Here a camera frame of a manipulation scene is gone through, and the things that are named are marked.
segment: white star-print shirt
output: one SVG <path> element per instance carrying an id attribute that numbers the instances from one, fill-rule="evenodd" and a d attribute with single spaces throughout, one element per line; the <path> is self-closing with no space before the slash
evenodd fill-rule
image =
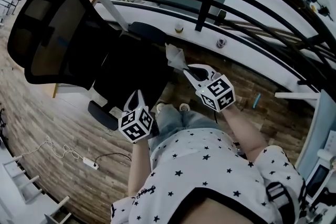
<path id="1" fill-rule="evenodd" d="M 232 139 L 216 129 L 172 135 L 154 150 L 151 166 L 152 173 L 137 196 L 111 206 L 111 223 L 168 223 L 181 202 L 200 191 L 254 223 L 279 223 L 266 186 L 280 182 L 299 200 L 305 188 L 280 147 L 265 148 L 252 163 L 238 156 Z"/>

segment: shirt sleeve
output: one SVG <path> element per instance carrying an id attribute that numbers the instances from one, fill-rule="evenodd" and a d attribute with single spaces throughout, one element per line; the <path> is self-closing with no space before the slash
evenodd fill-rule
<path id="1" fill-rule="evenodd" d="M 128 223 L 134 199 L 135 197 L 126 197 L 111 205 L 111 224 Z"/>
<path id="2" fill-rule="evenodd" d="M 280 182 L 295 193 L 300 204 L 305 200 L 306 182 L 289 162 L 281 147 L 265 148 L 257 157 L 255 165 L 264 178 L 266 186 L 272 182 Z"/>

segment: black and white pattern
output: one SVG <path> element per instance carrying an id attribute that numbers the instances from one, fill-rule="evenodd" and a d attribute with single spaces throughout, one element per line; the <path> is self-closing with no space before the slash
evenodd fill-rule
<path id="1" fill-rule="evenodd" d="M 277 223 L 266 186 L 279 182 L 291 188 L 298 200 L 305 194 L 302 177 L 280 147 L 269 146 L 254 162 L 247 161 L 237 155 L 232 139 L 215 129 L 182 130 L 172 135 L 153 151 L 151 167 L 136 199 L 114 203 L 113 224 L 168 223 L 181 200 L 189 195 L 199 197 L 193 193 L 197 190 L 208 197 L 215 191 L 218 202 L 241 215 L 249 210 L 253 223 Z"/>
<path id="2" fill-rule="evenodd" d="M 214 95 L 214 97 L 218 97 L 227 89 L 229 89 L 230 86 L 226 84 L 224 80 L 218 79 L 214 83 L 210 84 L 207 88 Z"/>
<path id="3" fill-rule="evenodd" d="M 124 133 L 131 139 L 138 139 L 140 136 L 146 135 L 145 131 L 140 128 L 140 126 L 135 122 L 131 126 L 125 128 Z"/>
<path id="4" fill-rule="evenodd" d="M 218 99 L 219 110 L 222 110 L 233 102 L 233 93 L 232 91 L 229 91 L 228 93 L 226 93 L 226 95 Z"/>
<path id="5" fill-rule="evenodd" d="M 139 121 L 147 129 L 147 131 L 149 131 L 153 119 L 151 118 L 151 116 L 149 116 L 145 109 L 141 111 Z"/>
<path id="6" fill-rule="evenodd" d="M 135 120 L 135 111 L 127 114 L 121 119 L 121 127 L 124 127 L 125 125 L 131 123 L 134 120 Z"/>
<path id="7" fill-rule="evenodd" d="M 201 94 L 201 97 L 202 97 L 203 103 L 205 105 L 207 105 L 208 107 L 216 110 L 216 105 L 215 105 L 214 100 L 212 100 L 212 99 L 210 99 L 210 98 L 208 98 L 208 97 L 206 97 L 205 95 L 202 95 L 202 94 Z"/>

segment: white cable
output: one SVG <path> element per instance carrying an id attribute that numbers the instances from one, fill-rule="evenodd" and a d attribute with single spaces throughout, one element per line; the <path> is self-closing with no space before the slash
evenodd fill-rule
<path id="1" fill-rule="evenodd" d="M 51 138 L 49 136 L 46 137 L 46 140 L 42 144 L 40 144 L 37 149 L 35 149 L 31 152 L 21 154 L 21 156 L 28 155 L 28 154 L 31 154 L 33 152 L 38 151 L 44 144 L 47 144 L 49 147 L 51 147 L 51 150 L 52 150 L 53 154 L 58 158 L 62 159 L 62 158 L 64 158 L 66 153 L 70 152 L 75 159 L 79 159 L 79 158 L 83 159 L 83 157 L 81 155 L 79 155 L 76 151 L 72 150 L 68 145 L 63 146 L 63 149 L 64 149 L 63 155 L 62 156 L 58 155 L 54 150 L 55 145 L 54 145 L 53 141 L 51 140 Z"/>

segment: blue strip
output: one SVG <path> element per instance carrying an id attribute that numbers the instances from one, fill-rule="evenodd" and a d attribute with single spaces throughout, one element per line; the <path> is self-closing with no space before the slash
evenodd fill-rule
<path id="1" fill-rule="evenodd" d="M 261 96 L 261 93 L 258 94 L 257 99 L 256 99 L 256 101 L 255 101 L 254 104 L 253 104 L 253 108 L 254 108 L 254 109 L 256 108 L 256 105 L 257 105 L 257 103 L 258 103 L 258 101 L 259 101 L 260 96 Z"/>

